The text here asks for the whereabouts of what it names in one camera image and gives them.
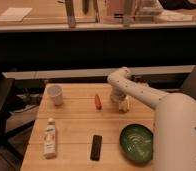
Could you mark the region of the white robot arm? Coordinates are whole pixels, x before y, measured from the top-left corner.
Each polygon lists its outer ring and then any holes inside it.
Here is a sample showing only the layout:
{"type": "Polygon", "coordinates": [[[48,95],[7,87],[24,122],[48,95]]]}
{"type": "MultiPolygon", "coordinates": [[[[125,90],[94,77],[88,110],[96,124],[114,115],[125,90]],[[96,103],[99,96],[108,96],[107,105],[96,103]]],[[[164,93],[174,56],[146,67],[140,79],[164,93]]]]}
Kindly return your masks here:
{"type": "Polygon", "coordinates": [[[196,100],[129,79],[121,67],[107,77],[112,98],[130,95],[154,110],[153,171],[196,171],[196,100]]]}

